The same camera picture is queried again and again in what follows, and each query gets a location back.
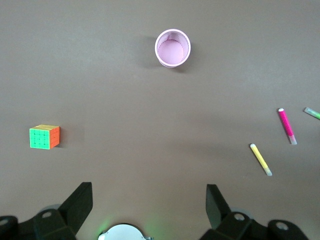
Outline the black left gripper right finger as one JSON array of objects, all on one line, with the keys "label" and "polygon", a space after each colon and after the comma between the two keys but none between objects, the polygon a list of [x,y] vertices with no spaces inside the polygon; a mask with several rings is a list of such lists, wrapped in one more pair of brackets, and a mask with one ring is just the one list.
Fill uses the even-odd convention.
[{"label": "black left gripper right finger", "polygon": [[215,184],[206,186],[205,210],[211,228],[202,240],[267,240],[268,230],[245,213],[232,211]]}]

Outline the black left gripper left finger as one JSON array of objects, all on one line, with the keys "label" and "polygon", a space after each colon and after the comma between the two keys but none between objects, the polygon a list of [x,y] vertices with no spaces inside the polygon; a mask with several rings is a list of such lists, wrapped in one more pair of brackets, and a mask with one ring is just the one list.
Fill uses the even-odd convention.
[{"label": "black left gripper left finger", "polygon": [[92,208],[92,183],[83,182],[57,209],[44,210],[33,218],[35,238],[75,240]]}]

